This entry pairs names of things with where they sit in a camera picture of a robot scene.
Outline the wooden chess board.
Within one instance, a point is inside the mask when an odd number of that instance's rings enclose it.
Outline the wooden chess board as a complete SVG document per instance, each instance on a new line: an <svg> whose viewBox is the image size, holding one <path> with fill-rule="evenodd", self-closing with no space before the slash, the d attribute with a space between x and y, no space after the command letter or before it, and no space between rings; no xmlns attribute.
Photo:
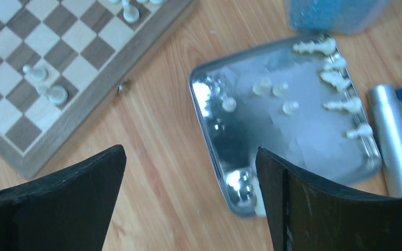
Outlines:
<svg viewBox="0 0 402 251"><path fill-rule="evenodd" d="M0 0L0 157L54 165L196 1Z"/></svg>

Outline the grey tray white pieces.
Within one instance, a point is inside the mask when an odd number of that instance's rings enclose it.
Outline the grey tray white pieces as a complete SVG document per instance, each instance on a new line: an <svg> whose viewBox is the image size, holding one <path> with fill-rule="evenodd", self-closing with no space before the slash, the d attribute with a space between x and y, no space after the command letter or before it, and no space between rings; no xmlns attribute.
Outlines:
<svg viewBox="0 0 402 251"><path fill-rule="evenodd" d="M304 33L252 47L195 67L188 79L199 125L226 205L236 216L265 216L255 158L260 147L343 185L371 178L382 158L372 135L349 139L368 124L363 109L328 110L328 102L358 98L348 69L337 90L321 78L343 56L298 53L300 42L332 41Z"/></svg>

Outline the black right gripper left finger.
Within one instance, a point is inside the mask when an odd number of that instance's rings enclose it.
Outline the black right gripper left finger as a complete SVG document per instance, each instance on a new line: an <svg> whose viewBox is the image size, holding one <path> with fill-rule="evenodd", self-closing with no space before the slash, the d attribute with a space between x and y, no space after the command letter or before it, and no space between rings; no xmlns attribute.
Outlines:
<svg viewBox="0 0 402 251"><path fill-rule="evenodd" d="M102 250L126 160L114 145L0 190L0 250Z"/></svg>

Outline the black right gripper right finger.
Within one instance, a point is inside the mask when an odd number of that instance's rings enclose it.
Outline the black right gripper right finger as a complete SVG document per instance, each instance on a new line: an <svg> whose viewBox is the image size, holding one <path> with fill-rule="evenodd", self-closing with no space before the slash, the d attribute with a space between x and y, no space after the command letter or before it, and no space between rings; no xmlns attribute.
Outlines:
<svg viewBox="0 0 402 251"><path fill-rule="evenodd" d="M341 185L262 147L255 166L274 250L402 250L402 198Z"/></svg>

